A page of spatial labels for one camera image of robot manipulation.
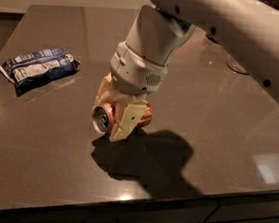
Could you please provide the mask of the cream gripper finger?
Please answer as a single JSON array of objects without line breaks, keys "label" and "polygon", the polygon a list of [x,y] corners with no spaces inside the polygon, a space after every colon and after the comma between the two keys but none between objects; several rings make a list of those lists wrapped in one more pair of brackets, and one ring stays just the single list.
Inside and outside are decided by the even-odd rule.
[{"label": "cream gripper finger", "polygon": [[109,140],[111,142],[124,140],[135,129],[137,123],[146,112],[144,102],[119,101],[116,103],[115,123]]},{"label": "cream gripper finger", "polygon": [[111,76],[111,73],[108,73],[103,77],[100,83],[93,106],[98,107],[102,103],[116,104],[121,101],[126,101],[127,99],[128,95],[121,92],[114,78]]}]

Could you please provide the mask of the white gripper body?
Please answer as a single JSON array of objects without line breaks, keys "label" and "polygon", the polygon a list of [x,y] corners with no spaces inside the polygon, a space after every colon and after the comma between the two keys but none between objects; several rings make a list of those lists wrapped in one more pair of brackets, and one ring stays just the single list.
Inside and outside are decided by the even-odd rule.
[{"label": "white gripper body", "polygon": [[146,61],[121,42],[111,58],[111,76],[124,94],[155,93],[167,75],[167,68]]}]

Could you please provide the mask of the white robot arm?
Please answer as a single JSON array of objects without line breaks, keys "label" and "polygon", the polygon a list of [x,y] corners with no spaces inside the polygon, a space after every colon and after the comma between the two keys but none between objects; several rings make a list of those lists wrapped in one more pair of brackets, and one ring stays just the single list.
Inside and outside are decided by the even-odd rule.
[{"label": "white robot arm", "polygon": [[146,97],[194,28],[211,35],[279,103],[279,11],[258,0],[150,0],[111,58],[92,122],[112,142],[148,121]]}]

